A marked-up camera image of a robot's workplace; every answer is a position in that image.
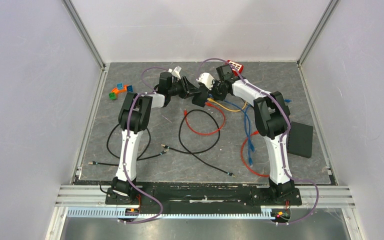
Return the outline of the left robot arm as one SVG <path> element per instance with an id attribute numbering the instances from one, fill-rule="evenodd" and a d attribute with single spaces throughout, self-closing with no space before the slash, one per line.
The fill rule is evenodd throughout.
<path id="1" fill-rule="evenodd" d="M 179 66 L 170 68 L 160 74 L 156 89 L 143 93 L 129 92 L 124 99 L 118 115 L 122 129 L 121 153 L 111 191 L 125 204 L 131 204 L 137 198 L 137 191 L 131 183 L 137 178 L 139 143 L 148 128 L 151 110 L 166 107 L 172 96 L 188 98 L 199 93 L 180 71 Z"/>

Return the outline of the black network switch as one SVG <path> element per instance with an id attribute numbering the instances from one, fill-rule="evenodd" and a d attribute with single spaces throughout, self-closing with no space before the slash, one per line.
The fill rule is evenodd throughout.
<path id="1" fill-rule="evenodd" d="M 200 85 L 198 89 L 199 93 L 193 97 L 192 103 L 203 108 L 207 102 L 207 98 L 209 97 L 209 90 L 205 85 Z"/>

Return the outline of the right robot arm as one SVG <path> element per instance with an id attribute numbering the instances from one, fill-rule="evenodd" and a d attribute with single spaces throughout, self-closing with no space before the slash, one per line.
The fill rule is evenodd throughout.
<path id="1" fill-rule="evenodd" d="M 216 68 L 219 80 L 213 81 L 211 94 L 224 98 L 228 93 L 243 99 L 254 109 L 255 127 L 264 137 L 270 164 L 269 199 L 275 204 L 282 204 L 295 190 L 287 156 L 286 140 L 291 128 L 289 108 L 284 104 L 283 95 L 263 90 L 228 64 Z"/>

